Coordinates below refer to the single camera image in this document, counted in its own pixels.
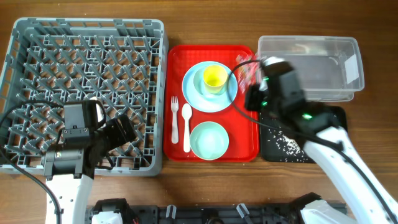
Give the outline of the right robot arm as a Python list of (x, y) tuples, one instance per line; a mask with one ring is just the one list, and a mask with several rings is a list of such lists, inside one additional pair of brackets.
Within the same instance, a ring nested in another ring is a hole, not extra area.
[(287, 61), (258, 61), (267, 90), (248, 90), (245, 108), (263, 110), (285, 124), (282, 132), (301, 143), (353, 212), (358, 223), (397, 223), (397, 201), (387, 192), (357, 153), (330, 106), (306, 99), (296, 70)]

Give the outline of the rice and food scraps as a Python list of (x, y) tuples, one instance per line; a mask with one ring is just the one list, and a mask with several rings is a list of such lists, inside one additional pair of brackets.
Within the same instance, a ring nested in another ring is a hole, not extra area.
[(277, 162), (305, 162), (305, 153), (294, 139), (288, 138), (282, 133), (268, 129), (267, 158)]

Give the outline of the red snack wrapper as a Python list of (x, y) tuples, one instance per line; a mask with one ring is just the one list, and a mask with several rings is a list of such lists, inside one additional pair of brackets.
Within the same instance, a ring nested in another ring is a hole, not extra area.
[[(238, 55), (236, 57), (236, 63), (240, 64), (247, 61), (256, 60), (253, 56), (247, 55)], [(238, 87), (241, 93), (245, 93), (246, 90), (249, 88), (249, 85), (253, 85), (257, 83), (256, 73), (257, 69), (259, 68), (258, 62), (251, 62), (245, 65), (242, 65), (237, 69), (237, 76), (238, 76)]]

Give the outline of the mint green bowl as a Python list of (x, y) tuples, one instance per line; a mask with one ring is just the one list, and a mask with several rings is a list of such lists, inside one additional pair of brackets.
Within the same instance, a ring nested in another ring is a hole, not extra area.
[(190, 134), (190, 147), (194, 155), (205, 161), (221, 158), (229, 147), (229, 136), (225, 128), (212, 121), (202, 122)]

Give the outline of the white plastic fork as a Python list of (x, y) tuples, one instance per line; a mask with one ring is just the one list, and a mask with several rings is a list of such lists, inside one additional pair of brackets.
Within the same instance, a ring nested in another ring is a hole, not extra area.
[(177, 123), (177, 111), (179, 109), (177, 96), (171, 97), (171, 110), (172, 110), (172, 135), (171, 142), (173, 144), (178, 143), (178, 123)]

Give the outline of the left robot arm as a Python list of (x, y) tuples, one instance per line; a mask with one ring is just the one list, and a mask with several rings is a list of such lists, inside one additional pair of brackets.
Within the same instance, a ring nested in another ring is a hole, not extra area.
[(46, 223), (83, 223), (95, 169), (109, 152), (136, 138), (125, 114), (98, 118), (98, 100), (65, 103), (62, 142), (51, 145), (44, 157), (47, 196)]

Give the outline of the white plastic spoon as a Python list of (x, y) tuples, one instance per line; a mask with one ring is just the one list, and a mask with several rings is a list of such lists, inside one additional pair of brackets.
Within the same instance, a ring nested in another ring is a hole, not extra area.
[(182, 108), (182, 117), (184, 119), (184, 135), (183, 135), (183, 151), (190, 152), (190, 125), (189, 121), (192, 117), (192, 107), (185, 103)]

